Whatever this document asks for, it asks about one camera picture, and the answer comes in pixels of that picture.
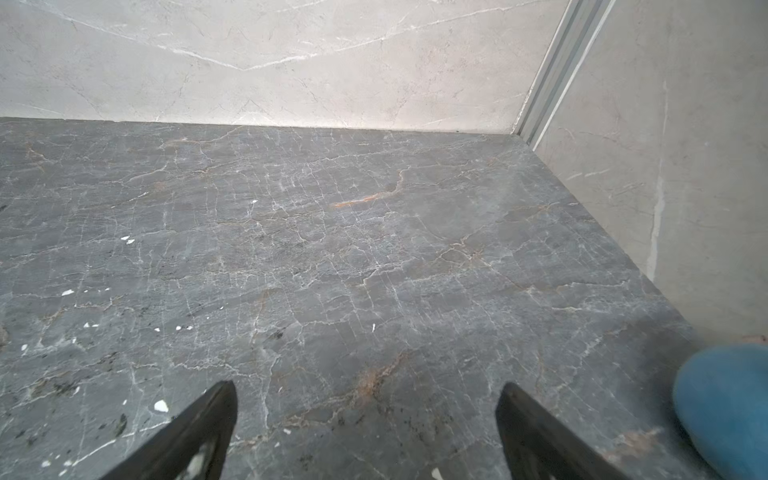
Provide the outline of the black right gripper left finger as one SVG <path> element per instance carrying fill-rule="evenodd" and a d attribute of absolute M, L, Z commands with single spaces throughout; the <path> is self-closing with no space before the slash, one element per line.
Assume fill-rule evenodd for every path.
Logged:
<path fill-rule="evenodd" d="M 102 479 L 219 479 L 237 416 L 234 382 L 219 381 Z"/>

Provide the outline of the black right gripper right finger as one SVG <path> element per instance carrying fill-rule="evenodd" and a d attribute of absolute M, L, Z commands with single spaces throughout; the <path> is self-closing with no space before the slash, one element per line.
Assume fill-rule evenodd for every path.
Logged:
<path fill-rule="evenodd" d="M 495 419 L 514 480 L 628 478 L 514 382 L 504 385 Z"/>

